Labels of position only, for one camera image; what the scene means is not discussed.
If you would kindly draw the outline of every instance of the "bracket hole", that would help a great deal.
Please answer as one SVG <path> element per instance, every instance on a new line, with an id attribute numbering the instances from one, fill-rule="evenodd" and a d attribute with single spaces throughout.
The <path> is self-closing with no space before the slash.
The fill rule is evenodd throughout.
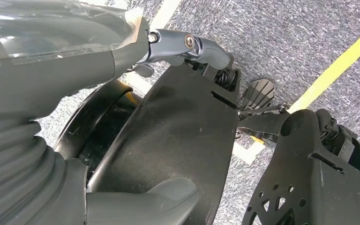
<path id="1" fill-rule="evenodd" d="M 286 202 L 286 199 L 283 197 L 278 197 L 277 201 L 275 202 L 275 211 L 278 211 Z"/>
<path id="2" fill-rule="evenodd" d="M 306 200 L 304 199 L 304 198 L 302 198 L 302 199 L 300 199 L 300 201 L 299 201 L 299 206 L 300 207 L 303 207 L 303 206 L 305 206 L 306 205 Z"/>
<path id="3" fill-rule="evenodd" d="M 261 221 L 257 213 L 253 213 L 252 217 L 250 218 L 249 225 L 261 225 Z"/>
<path id="4" fill-rule="evenodd" d="M 266 199 L 262 202 L 262 206 L 263 208 L 266 210 L 266 212 L 268 211 L 268 208 L 270 206 L 270 200 L 269 199 Z"/>

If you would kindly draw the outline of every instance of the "metal bolt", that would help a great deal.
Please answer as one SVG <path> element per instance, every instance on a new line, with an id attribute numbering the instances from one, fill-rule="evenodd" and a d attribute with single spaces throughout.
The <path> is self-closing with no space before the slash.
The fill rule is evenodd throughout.
<path id="1" fill-rule="evenodd" d="M 195 45 L 194 37 L 191 34 L 186 34 L 184 37 L 184 43 L 188 49 L 192 49 Z"/>
<path id="2" fill-rule="evenodd" d="M 148 35 L 148 42 L 150 43 L 154 43 L 154 42 L 157 42 L 158 41 L 158 36 L 156 33 L 150 33 Z"/>

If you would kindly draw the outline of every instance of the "floor marking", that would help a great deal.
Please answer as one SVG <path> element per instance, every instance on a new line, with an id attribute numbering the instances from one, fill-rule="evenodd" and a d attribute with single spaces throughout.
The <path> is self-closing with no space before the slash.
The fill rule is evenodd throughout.
<path id="1" fill-rule="evenodd" d="M 164 0 L 161 8 L 159 8 L 157 14 L 151 21 L 151 29 L 163 29 L 173 16 L 181 0 Z"/>
<path id="2" fill-rule="evenodd" d="M 360 58 L 360 38 L 339 56 L 307 89 L 307 91 L 290 107 L 288 112 L 306 109 L 320 96 L 340 75 L 342 75 L 357 59 Z M 262 151 L 264 145 L 256 141 L 247 151 Z"/>
<path id="3" fill-rule="evenodd" d="M 251 165 L 256 159 L 257 154 L 259 154 L 264 148 L 265 145 L 260 144 L 259 142 L 255 142 L 249 147 L 248 150 L 246 150 L 244 147 L 234 142 L 234 148 L 232 149 L 232 153 L 236 157 L 245 161 L 245 163 Z"/>

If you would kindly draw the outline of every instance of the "gray carpet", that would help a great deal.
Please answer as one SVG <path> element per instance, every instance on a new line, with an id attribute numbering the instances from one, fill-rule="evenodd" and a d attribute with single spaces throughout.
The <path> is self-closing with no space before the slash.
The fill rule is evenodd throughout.
<path id="1" fill-rule="evenodd" d="M 144 6 L 149 20 L 160 5 L 160 0 L 127 1 L 129 8 Z M 292 104 L 360 37 L 360 0 L 183 0 L 166 28 L 216 40 L 234 54 L 243 88 L 250 81 L 268 78 L 276 85 L 276 101 Z M 156 73 L 146 79 L 149 83 L 167 64 L 153 66 Z M 64 98 L 55 112 L 40 120 L 41 135 L 50 145 L 90 92 Z M 360 136 L 360 59 L 310 108 L 329 109 Z M 249 137 L 239 140 L 245 147 L 252 142 Z M 240 224 L 272 153 L 266 148 L 252 165 L 233 156 L 215 224 Z"/>

